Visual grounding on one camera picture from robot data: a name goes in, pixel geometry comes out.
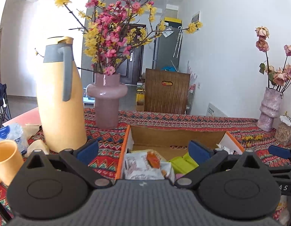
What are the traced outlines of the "green snack packet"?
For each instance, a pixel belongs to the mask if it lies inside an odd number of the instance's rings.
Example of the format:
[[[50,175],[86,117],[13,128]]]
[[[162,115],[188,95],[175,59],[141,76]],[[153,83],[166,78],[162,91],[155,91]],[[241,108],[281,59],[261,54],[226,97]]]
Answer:
[[[182,157],[174,157],[169,160],[169,162],[171,163],[175,174],[187,174],[199,166],[188,153]]]

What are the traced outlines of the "oat crisp snack packet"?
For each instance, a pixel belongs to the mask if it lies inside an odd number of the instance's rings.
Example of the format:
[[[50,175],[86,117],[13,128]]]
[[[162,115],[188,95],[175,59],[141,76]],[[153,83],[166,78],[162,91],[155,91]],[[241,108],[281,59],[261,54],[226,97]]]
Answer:
[[[152,150],[127,153],[124,158],[124,178],[126,180],[175,180],[170,162],[164,161]]]

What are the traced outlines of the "red cardboard snack box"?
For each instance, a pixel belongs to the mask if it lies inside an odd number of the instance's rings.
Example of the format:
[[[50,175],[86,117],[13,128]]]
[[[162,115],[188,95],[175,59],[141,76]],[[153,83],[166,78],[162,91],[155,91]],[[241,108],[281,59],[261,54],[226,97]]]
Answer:
[[[128,151],[154,150],[166,160],[170,160],[187,153],[187,146],[191,140],[198,141],[212,150],[217,148],[217,144],[221,144],[233,148],[239,154],[244,152],[241,144],[228,131],[160,129],[129,125],[123,140],[115,179],[123,178],[124,157]]]

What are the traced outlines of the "crumpled paper cup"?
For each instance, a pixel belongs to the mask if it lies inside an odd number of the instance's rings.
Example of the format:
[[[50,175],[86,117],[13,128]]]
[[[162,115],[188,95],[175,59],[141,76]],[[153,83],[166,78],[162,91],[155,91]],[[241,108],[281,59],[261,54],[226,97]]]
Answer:
[[[39,140],[35,140],[32,144],[29,145],[24,157],[28,158],[29,155],[34,150],[42,150],[46,155],[49,155],[49,153],[50,153],[48,146],[42,140],[39,139]]]

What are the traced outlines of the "patterned red tablecloth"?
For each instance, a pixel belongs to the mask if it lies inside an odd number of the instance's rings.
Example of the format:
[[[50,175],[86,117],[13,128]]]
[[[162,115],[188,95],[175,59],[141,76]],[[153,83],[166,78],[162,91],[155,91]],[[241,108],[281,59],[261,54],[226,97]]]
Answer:
[[[121,111],[118,117],[116,129],[101,130],[95,111],[85,109],[88,138],[118,146],[116,170],[129,125],[228,131],[240,144],[242,136],[262,133],[250,118],[130,111]],[[15,216],[10,225],[278,225],[273,214],[282,194],[268,168],[258,153],[244,151],[228,154],[196,188],[115,176],[104,176],[112,182],[109,188],[90,188],[66,170],[59,153],[35,153],[9,188],[0,186],[0,212],[11,206]]]

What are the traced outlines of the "fallen yellow petals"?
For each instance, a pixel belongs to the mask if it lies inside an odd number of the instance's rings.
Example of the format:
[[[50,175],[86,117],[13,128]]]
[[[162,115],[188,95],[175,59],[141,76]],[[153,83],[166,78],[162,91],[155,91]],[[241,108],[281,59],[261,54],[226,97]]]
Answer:
[[[263,140],[263,135],[262,134],[258,134],[258,135],[244,135],[241,137],[242,140],[242,146],[244,148],[250,148],[255,146],[255,144],[260,141]]]

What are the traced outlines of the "yellow thermos jug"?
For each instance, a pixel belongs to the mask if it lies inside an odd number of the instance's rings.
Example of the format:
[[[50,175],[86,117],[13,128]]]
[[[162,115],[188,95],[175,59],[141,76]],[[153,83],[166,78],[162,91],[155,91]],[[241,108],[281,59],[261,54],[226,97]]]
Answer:
[[[77,150],[87,141],[83,87],[71,37],[47,40],[36,74],[38,110],[45,142],[53,152]]]

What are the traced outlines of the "textured pink vase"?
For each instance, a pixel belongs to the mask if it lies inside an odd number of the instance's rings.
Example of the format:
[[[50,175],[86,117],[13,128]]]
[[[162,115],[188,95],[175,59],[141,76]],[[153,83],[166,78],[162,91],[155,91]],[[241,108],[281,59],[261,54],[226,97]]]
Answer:
[[[258,128],[266,132],[272,130],[274,119],[280,116],[280,105],[282,100],[282,93],[266,87],[260,105],[260,117],[256,123]]]

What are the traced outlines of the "yellow ceramic mug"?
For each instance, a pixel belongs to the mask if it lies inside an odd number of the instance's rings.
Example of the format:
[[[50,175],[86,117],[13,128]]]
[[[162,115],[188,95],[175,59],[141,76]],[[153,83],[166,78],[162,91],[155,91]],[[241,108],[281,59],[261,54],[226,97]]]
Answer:
[[[9,186],[24,164],[17,143],[13,140],[0,141],[0,179]]]

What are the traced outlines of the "pink glass vase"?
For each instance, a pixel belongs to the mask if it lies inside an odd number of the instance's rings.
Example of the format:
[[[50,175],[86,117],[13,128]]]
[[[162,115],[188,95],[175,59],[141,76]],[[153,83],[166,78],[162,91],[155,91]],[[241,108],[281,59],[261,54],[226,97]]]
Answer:
[[[120,82],[120,75],[95,74],[95,82],[89,84],[86,93],[95,98],[95,121],[99,129],[109,130],[118,126],[119,100],[128,92],[128,87]]]

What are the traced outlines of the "wooden chair back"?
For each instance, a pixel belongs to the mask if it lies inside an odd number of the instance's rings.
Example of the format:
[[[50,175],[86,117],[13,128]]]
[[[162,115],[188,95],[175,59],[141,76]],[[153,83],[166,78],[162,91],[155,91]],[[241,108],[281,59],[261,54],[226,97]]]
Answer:
[[[185,113],[189,74],[147,68],[145,78],[146,112]]]

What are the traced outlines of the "dried pink roses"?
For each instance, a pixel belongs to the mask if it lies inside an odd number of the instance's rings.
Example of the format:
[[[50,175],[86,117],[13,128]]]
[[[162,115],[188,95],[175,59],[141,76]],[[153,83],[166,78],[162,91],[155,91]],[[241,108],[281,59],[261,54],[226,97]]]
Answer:
[[[259,72],[267,76],[269,89],[284,94],[291,86],[291,35],[280,30],[271,38],[270,30],[264,26],[256,27],[255,33],[255,46],[265,56]]]

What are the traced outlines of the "dark entrance door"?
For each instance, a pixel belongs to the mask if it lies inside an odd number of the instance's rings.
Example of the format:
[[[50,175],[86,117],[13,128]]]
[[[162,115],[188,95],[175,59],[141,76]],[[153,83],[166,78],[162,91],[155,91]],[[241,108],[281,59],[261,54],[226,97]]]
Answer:
[[[127,85],[136,85],[141,77],[144,46],[141,45],[130,50],[129,59],[117,68],[116,73],[120,75],[120,81]]]

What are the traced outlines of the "grey refrigerator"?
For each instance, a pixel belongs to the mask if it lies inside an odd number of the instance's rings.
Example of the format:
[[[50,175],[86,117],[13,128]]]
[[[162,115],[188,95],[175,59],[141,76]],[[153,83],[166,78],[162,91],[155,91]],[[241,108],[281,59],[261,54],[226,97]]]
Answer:
[[[154,40],[152,69],[178,71],[182,43],[182,24],[164,19],[165,30]]]

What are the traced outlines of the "red yellow blossom branches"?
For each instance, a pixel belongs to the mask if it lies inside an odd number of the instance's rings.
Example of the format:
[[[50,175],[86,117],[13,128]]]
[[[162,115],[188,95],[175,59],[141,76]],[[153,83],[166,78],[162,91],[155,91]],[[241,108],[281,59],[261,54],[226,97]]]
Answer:
[[[149,13],[148,21],[155,21],[156,0],[88,0],[86,8],[92,14],[79,11],[75,19],[84,18],[88,25],[78,30],[84,37],[84,54],[91,58],[92,73],[113,75],[121,64],[130,59],[130,52],[151,43],[169,31],[165,20],[149,30],[133,24],[136,17]]]

